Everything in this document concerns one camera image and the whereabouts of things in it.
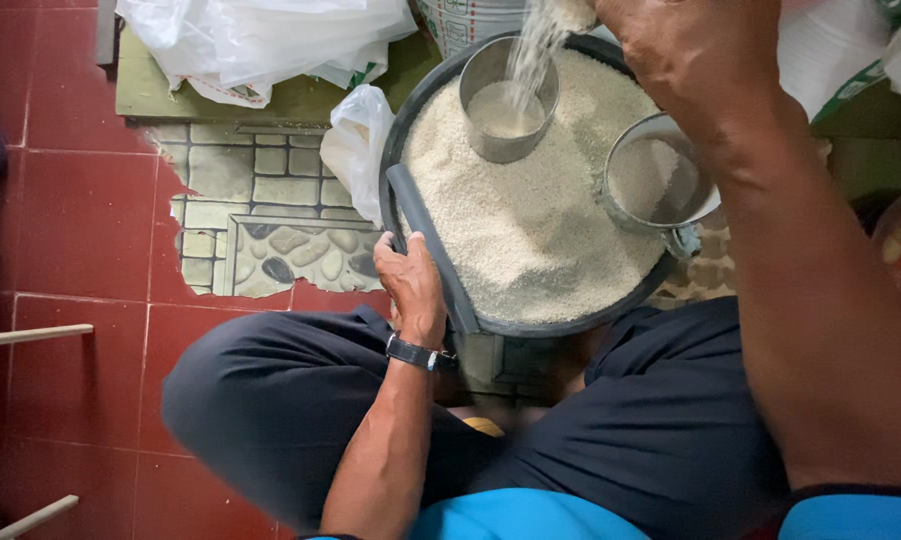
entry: black watch strap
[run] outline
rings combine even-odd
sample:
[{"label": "black watch strap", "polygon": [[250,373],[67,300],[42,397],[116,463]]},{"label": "black watch strap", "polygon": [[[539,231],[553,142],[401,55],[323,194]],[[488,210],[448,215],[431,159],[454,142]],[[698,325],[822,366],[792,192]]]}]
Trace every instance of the black watch strap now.
[{"label": "black watch strap", "polygon": [[429,371],[438,366],[450,368],[457,366],[456,356],[447,353],[446,350],[429,350],[407,343],[400,339],[400,330],[395,331],[387,341],[387,356]]}]

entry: stainless steel measuring cup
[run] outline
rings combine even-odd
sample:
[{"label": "stainless steel measuring cup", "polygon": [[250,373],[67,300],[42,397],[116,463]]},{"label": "stainless steel measuring cup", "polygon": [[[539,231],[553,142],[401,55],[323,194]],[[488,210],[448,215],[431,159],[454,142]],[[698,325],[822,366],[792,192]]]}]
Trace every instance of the stainless steel measuring cup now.
[{"label": "stainless steel measuring cup", "polygon": [[[643,140],[662,141],[684,158],[679,160],[663,198],[649,219],[641,219],[627,211],[613,198],[608,185],[614,155],[628,144]],[[675,257],[692,257],[700,250],[694,224],[720,206],[717,187],[696,164],[697,152],[677,122],[666,112],[651,114],[625,130],[607,154],[604,176],[597,190],[604,210],[627,231],[662,236],[667,250]]]},{"label": "stainless steel measuring cup", "polygon": [[467,114],[467,106],[474,94],[480,92],[487,85],[498,81],[507,80],[507,56],[511,47],[519,40],[519,37],[508,35],[500,37],[484,45],[467,61],[464,71],[460,75],[460,105],[464,113],[464,125],[467,130],[467,141],[470,148],[478,153],[481,158],[494,164],[509,164],[526,158],[537,143],[543,139],[554,111],[557,109],[557,99],[561,91],[560,75],[552,58],[548,58],[547,72],[543,84],[537,91],[540,104],[543,105],[545,116],[540,128],[524,136],[507,138],[494,136],[482,131],[470,120]]}]

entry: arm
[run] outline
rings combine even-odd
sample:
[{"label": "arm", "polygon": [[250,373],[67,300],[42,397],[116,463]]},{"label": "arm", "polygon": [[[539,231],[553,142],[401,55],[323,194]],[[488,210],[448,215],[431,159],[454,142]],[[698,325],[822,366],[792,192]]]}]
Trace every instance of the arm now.
[{"label": "arm", "polygon": [[[373,251],[380,281],[394,297],[401,338],[440,350],[446,310],[437,267],[411,234],[407,256],[391,249],[385,232]],[[426,369],[390,358],[387,374],[350,439],[324,503],[321,532],[391,540],[417,517],[427,451],[433,381]]]},{"label": "arm", "polygon": [[791,485],[901,485],[901,302],[780,89],[780,1],[596,9],[720,188],[744,365]]}]

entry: wooden stick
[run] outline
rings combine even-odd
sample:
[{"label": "wooden stick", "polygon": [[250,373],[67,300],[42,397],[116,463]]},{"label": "wooden stick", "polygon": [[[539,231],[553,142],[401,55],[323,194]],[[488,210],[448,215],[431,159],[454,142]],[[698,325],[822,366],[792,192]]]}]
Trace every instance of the wooden stick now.
[{"label": "wooden stick", "polygon": [[53,326],[34,329],[21,329],[17,331],[0,332],[0,345],[8,343],[20,343],[21,341],[35,341],[37,339],[61,338],[64,336],[76,336],[93,332],[93,325],[68,325]]},{"label": "wooden stick", "polygon": [[61,513],[72,509],[80,497],[76,495],[68,495],[61,498],[57,502],[45,506],[37,510],[26,518],[17,521],[9,526],[0,529],[0,540],[12,540],[13,538],[26,533],[41,523],[59,516]]}]

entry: blue shirt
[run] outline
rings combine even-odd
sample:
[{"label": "blue shirt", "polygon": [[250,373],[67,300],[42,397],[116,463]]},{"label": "blue shirt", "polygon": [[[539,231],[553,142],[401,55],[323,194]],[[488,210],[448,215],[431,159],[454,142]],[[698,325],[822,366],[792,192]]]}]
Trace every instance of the blue shirt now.
[{"label": "blue shirt", "polygon": [[[433,504],[420,512],[409,538],[648,540],[635,526],[592,502],[563,493],[524,488],[485,491]],[[779,540],[876,538],[901,540],[901,497],[808,498],[790,510],[778,536]]]}]

